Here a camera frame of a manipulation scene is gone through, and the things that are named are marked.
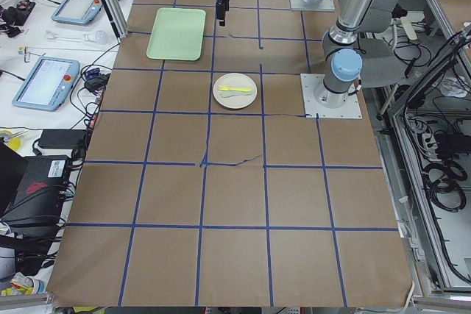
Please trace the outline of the white round plate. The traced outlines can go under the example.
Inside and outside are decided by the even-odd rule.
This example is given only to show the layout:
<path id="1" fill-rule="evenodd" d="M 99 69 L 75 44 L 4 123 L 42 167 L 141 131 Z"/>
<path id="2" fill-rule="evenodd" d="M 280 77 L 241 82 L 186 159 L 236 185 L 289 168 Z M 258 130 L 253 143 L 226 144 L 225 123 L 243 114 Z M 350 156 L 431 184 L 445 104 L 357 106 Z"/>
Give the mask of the white round plate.
<path id="1" fill-rule="evenodd" d="M 250 106 L 257 94 L 255 82 L 245 74 L 225 74 L 213 84 L 214 99 L 221 106 L 231 110 L 240 110 Z"/>

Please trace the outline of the yellow plastic fork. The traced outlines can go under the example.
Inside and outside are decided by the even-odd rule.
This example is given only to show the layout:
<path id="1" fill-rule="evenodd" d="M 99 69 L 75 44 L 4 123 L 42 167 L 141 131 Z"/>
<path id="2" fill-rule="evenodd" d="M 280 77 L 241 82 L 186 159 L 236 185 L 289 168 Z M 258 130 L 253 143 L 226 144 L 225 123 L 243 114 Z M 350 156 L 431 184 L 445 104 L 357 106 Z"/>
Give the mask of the yellow plastic fork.
<path id="1" fill-rule="evenodd" d="M 231 86 L 218 86 L 218 91 L 223 92 L 223 91 L 238 91 L 238 92 L 252 92 L 252 88 L 246 88 L 246 87 L 231 87 Z"/>

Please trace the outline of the light green plastic tray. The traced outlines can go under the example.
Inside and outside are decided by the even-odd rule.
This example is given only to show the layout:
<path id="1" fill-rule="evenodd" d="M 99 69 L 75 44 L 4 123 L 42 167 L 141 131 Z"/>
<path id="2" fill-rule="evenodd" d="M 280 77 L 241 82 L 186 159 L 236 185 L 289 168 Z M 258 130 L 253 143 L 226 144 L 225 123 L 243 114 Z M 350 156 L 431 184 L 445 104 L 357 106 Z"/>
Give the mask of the light green plastic tray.
<path id="1" fill-rule="evenodd" d="M 168 8 L 157 11 L 146 56 L 153 60 L 197 61 L 202 53 L 206 12 Z"/>

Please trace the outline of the pale green plastic spoon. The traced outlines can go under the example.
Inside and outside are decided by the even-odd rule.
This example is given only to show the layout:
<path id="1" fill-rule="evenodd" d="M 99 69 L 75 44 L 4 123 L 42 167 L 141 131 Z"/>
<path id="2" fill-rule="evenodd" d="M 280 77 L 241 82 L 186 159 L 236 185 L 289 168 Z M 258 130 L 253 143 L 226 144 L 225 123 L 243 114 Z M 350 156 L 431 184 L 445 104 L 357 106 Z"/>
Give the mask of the pale green plastic spoon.
<path id="1" fill-rule="evenodd" d="M 238 92 L 238 91 L 223 91 L 220 93 L 220 97 L 223 99 L 236 97 L 236 96 L 252 96 L 253 93 L 250 92 Z"/>

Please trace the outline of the white light bulb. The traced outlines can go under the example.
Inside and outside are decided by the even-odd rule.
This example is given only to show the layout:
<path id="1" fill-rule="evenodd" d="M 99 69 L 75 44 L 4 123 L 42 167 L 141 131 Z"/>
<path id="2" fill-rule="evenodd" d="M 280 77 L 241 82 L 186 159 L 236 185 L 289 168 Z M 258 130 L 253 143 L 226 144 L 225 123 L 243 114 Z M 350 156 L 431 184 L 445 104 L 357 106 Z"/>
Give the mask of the white light bulb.
<path id="1" fill-rule="evenodd" d="M 102 30 L 84 34 L 83 40 L 85 42 L 97 43 L 99 45 L 108 44 L 110 41 L 108 34 Z"/>

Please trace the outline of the far blue teach pendant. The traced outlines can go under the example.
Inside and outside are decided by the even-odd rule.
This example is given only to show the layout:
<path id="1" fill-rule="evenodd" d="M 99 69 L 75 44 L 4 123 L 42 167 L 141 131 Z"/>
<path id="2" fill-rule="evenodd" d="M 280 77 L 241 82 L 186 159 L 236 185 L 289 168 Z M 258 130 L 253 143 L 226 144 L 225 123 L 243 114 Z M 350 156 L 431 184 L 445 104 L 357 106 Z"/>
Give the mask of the far blue teach pendant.
<path id="1" fill-rule="evenodd" d="M 51 19 L 62 24 L 88 25 L 102 9 L 101 0 L 62 0 Z"/>

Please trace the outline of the blue teach pendant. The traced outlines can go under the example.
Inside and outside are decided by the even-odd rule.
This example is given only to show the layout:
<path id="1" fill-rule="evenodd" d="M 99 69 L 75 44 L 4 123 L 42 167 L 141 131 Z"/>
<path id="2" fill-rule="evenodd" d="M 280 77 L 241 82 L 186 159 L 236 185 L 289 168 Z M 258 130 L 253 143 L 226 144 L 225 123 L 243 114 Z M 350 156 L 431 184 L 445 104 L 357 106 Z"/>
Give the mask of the blue teach pendant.
<path id="1" fill-rule="evenodd" d="M 79 76 L 80 63 L 40 57 L 12 100 L 21 108 L 55 111 L 62 105 Z"/>
<path id="2" fill-rule="evenodd" d="M 102 9 L 101 0 L 62 0 L 51 19 L 62 24 L 88 25 Z"/>

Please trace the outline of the grey office chair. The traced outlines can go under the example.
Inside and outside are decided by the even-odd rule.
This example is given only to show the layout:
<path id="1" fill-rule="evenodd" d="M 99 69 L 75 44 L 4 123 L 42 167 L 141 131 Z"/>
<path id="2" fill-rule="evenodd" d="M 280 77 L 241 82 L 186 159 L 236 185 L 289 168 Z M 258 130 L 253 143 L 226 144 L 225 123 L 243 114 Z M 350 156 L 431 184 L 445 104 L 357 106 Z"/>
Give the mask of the grey office chair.
<path id="1" fill-rule="evenodd" d="M 392 21 L 392 12 L 399 0 L 373 0 L 360 27 L 361 32 L 385 32 Z M 393 85 L 403 77 L 404 69 L 392 50 L 381 39 L 360 39 L 363 68 L 360 78 L 363 88 Z"/>

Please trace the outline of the near blue teach pendant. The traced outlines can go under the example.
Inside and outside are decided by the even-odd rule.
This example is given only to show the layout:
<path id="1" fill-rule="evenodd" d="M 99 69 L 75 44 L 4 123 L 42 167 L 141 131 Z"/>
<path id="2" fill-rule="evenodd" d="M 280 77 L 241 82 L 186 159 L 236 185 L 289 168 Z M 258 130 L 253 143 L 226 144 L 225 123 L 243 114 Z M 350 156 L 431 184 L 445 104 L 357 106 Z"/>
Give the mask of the near blue teach pendant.
<path id="1" fill-rule="evenodd" d="M 55 111 L 62 105 L 79 76 L 80 63 L 40 57 L 12 100 L 21 108 Z"/>

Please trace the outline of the black power adapter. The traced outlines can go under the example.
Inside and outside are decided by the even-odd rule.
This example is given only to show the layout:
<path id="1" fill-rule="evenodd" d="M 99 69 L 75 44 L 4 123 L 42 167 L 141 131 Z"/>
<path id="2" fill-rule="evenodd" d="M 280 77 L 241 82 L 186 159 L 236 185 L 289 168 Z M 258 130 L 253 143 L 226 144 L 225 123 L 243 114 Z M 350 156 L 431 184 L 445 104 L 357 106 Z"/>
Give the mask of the black power adapter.
<path id="1" fill-rule="evenodd" d="M 45 129 L 38 140 L 42 149 L 73 149 L 83 142 L 84 129 Z"/>

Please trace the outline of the black laptop computer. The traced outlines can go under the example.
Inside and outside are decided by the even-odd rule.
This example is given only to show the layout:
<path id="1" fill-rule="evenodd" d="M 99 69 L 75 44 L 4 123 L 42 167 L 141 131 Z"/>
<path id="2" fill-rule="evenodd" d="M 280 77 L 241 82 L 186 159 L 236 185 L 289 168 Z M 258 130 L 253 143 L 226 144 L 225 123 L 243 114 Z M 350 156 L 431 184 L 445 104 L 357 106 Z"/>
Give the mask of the black laptop computer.
<path id="1" fill-rule="evenodd" d="M 22 157 L 1 144 L 1 221 L 10 226 L 57 223 L 70 172 L 65 155 Z"/>

